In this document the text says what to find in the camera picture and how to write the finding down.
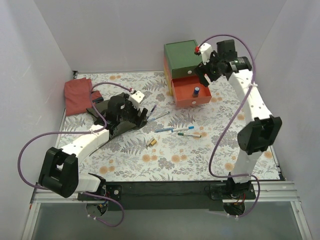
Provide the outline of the blue long nib marker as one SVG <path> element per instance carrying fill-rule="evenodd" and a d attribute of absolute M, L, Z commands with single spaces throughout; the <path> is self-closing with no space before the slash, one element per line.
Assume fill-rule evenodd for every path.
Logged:
<path fill-rule="evenodd" d="M 156 116 L 156 117 L 148 119 L 147 122 L 152 122 L 152 121 L 155 121 L 157 119 L 160 119 L 160 118 L 168 115 L 169 113 L 170 113 L 170 111 L 164 112 L 163 114 L 160 114 L 159 116 Z"/>

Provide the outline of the small blue cylinder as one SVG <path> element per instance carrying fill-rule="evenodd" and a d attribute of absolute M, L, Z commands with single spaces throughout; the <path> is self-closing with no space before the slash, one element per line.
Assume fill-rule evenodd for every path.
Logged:
<path fill-rule="evenodd" d="M 193 98 L 197 98 L 199 96 L 199 92 L 200 92 L 200 88 L 199 87 L 195 87 L 192 93 L 192 97 Z"/>

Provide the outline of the green red yellow drawer box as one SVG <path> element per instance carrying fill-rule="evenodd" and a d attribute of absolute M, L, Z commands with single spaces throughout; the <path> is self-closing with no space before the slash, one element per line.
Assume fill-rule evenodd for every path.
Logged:
<path fill-rule="evenodd" d="M 164 77 L 171 96 L 173 80 L 195 76 L 194 69 L 202 61 L 202 57 L 194 53 L 197 46 L 195 39 L 164 44 Z"/>

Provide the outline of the red drawer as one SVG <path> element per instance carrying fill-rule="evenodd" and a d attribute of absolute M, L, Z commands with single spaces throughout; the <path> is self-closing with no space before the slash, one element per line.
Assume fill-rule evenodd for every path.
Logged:
<path fill-rule="evenodd" d="M 198 97 L 193 97 L 195 87 L 200 88 Z M 208 104 L 212 98 L 210 89 L 204 87 L 197 76 L 173 79 L 171 88 L 177 108 Z"/>

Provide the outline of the tan eraser block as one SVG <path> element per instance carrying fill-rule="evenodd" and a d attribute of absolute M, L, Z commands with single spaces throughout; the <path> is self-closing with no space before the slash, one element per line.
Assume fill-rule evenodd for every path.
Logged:
<path fill-rule="evenodd" d="M 154 138 L 154 137 L 152 137 L 147 143 L 146 143 L 146 146 L 147 147 L 152 147 L 152 146 L 154 146 L 155 144 L 157 143 L 157 140 Z"/>

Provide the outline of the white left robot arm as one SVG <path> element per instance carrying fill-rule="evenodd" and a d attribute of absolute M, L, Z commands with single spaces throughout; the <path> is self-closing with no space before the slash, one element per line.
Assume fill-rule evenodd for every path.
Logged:
<path fill-rule="evenodd" d="M 112 96 L 102 112 L 106 127 L 94 124 L 88 134 L 72 143 L 60 149 L 51 147 L 45 154 L 39 184 L 64 198 L 73 193 L 89 192 L 95 200 L 103 199 L 107 193 L 106 180 L 93 173 L 80 173 L 79 164 L 113 138 L 146 125 L 148 110 L 141 108 L 144 98 L 141 91 Z"/>

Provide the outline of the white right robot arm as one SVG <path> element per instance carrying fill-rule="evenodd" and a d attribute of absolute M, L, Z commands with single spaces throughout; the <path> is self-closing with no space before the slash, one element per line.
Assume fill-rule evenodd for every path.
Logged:
<path fill-rule="evenodd" d="M 265 105 L 255 84 L 252 62 L 245 56 L 238 56 L 234 40 L 218 42 L 216 50 L 202 43 L 195 48 L 195 54 L 202 58 L 194 70 L 200 83 L 207 87 L 221 76 L 226 77 L 245 117 L 245 127 L 237 134 L 240 150 L 233 170 L 222 177 L 221 183 L 210 185 L 205 191 L 213 200 L 252 194 L 253 170 L 263 152 L 273 145 L 282 120 L 273 116 Z"/>

